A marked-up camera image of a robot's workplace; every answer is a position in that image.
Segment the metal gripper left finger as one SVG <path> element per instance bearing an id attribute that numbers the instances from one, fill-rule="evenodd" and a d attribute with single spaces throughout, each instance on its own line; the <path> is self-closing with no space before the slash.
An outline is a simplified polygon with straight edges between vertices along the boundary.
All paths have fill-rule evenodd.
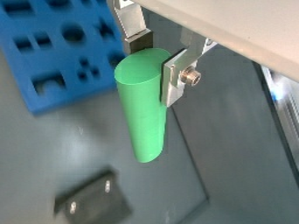
<path id="1" fill-rule="evenodd" d="M 132 0 L 106 0 L 108 7 L 121 31 L 126 54 L 153 47 L 153 32 L 145 26 L 141 6 Z"/>

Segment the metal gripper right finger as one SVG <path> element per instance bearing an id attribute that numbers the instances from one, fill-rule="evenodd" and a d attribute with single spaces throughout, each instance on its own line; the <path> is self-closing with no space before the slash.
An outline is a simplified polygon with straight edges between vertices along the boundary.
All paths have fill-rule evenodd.
<path id="1" fill-rule="evenodd" d="M 197 60 L 217 44 L 186 28 L 181 29 L 180 41 L 184 48 L 162 63 L 161 103 L 165 107 L 170 107 L 182 97 L 185 85 L 193 87 L 198 83 Z"/>

